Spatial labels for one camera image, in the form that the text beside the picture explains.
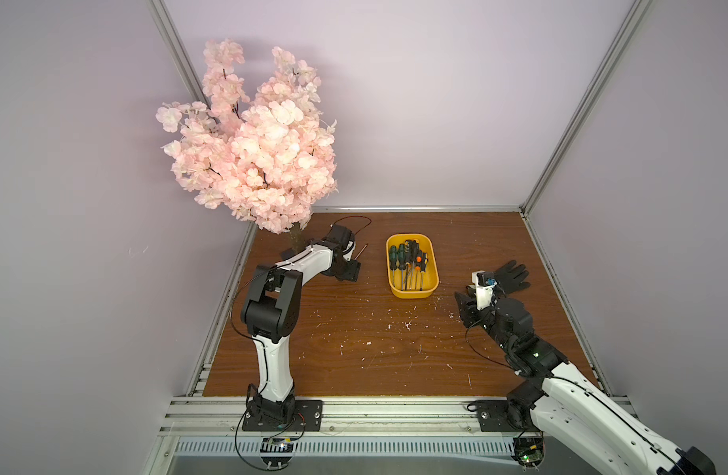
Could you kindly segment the green black screwdriver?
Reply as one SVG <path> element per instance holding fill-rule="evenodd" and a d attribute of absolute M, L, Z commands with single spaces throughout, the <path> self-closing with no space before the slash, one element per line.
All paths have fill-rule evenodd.
<path fill-rule="evenodd" d="M 395 245 L 389 248 L 389 267 L 391 276 L 391 285 L 397 287 L 397 273 L 399 270 L 399 249 Z"/>
<path fill-rule="evenodd" d="M 400 277 L 399 277 L 399 289 L 404 290 L 405 289 L 405 279 L 407 277 L 407 269 L 408 269 L 408 263 L 407 263 L 407 253 L 406 253 L 407 247 L 404 243 L 400 243 L 397 251 L 397 258 L 398 258 L 398 267 L 400 271 Z"/>

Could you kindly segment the black yellow thin screwdriver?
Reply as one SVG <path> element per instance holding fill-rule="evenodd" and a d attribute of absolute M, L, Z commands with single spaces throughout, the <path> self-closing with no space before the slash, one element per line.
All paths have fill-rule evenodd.
<path fill-rule="evenodd" d="M 419 248 L 419 245 L 413 239 L 407 239 L 405 241 L 405 259 L 406 263 L 412 265 L 415 262 L 415 251 Z"/>

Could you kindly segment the black handled long screwdriver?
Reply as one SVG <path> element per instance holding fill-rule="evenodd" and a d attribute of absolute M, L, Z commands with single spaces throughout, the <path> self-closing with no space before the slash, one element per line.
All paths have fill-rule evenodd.
<path fill-rule="evenodd" d="M 409 288 L 417 291 L 417 281 L 419 280 L 419 268 L 421 267 L 421 250 L 419 243 L 413 241 L 411 243 L 411 277 L 409 278 Z"/>

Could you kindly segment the small orange black screwdriver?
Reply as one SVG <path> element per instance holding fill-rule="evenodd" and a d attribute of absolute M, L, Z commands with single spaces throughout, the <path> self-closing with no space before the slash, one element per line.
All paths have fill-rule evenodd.
<path fill-rule="evenodd" d="M 418 249 L 415 253 L 415 290 L 419 291 L 419 266 L 421 265 L 421 249 Z"/>

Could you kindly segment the yellow plastic storage box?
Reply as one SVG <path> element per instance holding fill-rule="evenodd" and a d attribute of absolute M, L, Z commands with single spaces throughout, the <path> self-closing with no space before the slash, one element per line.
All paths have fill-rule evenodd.
<path fill-rule="evenodd" d="M 400 299 L 430 297 L 440 284 L 432 241 L 423 234 L 397 234 L 386 241 L 388 281 Z"/>

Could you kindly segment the large orange black screwdriver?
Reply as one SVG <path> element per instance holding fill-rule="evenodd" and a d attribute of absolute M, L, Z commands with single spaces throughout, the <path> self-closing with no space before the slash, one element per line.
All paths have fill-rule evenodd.
<path fill-rule="evenodd" d="M 360 249 L 360 251 L 358 251 L 358 254 L 355 256 L 356 260 L 358 260 L 359 257 L 361 257 L 362 253 L 364 253 L 364 251 L 366 251 L 367 247 L 368 247 L 368 243 L 366 243 L 366 245 L 364 245 L 364 247 L 362 247 L 362 249 Z"/>

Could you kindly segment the black yellow grip screwdriver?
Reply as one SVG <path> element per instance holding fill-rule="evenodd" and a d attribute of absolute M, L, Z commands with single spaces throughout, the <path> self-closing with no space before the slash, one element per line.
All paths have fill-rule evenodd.
<path fill-rule="evenodd" d="M 421 252 L 421 265 L 419 266 L 419 291 L 425 290 L 425 275 L 427 275 L 428 255 L 425 251 Z"/>

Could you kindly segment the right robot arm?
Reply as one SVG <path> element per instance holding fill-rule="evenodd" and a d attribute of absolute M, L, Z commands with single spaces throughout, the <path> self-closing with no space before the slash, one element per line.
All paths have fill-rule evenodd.
<path fill-rule="evenodd" d="M 700 449 L 682 449 L 601 392 L 553 344 L 512 298 L 454 295 L 462 323 L 482 329 L 504 352 L 504 366 L 522 378 L 508 394 L 510 422 L 551 435 L 601 474 L 713 474 Z"/>

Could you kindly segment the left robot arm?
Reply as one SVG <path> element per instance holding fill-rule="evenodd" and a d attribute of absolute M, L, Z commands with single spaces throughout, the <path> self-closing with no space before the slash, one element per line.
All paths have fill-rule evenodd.
<path fill-rule="evenodd" d="M 290 336 L 300 317 L 303 287 L 318 275 L 356 281 L 361 263 L 352 257 L 355 247 L 355 233 L 333 225 L 325 237 L 313 239 L 301 251 L 287 249 L 277 263 L 255 269 L 241 322 L 257 352 L 259 384 L 248 397 L 247 409 L 259 421 L 286 426 L 297 415 Z"/>

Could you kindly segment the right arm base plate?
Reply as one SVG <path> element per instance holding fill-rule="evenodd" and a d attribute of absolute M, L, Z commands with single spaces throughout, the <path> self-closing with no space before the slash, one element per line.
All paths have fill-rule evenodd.
<path fill-rule="evenodd" d="M 528 407 L 508 400 L 476 400 L 467 405 L 476 416 L 482 433 L 524 433 L 533 431 Z"/>

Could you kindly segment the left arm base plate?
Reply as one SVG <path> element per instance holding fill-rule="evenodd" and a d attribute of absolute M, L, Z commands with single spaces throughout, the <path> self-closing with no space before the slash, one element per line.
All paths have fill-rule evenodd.
<path fill-rule="evenodd" d="M 268 399 L 249 401 L 243 417 L 243 431 L 315 431 L 320 430 L 324 401 L 296 400 L 272 402 Z"/>

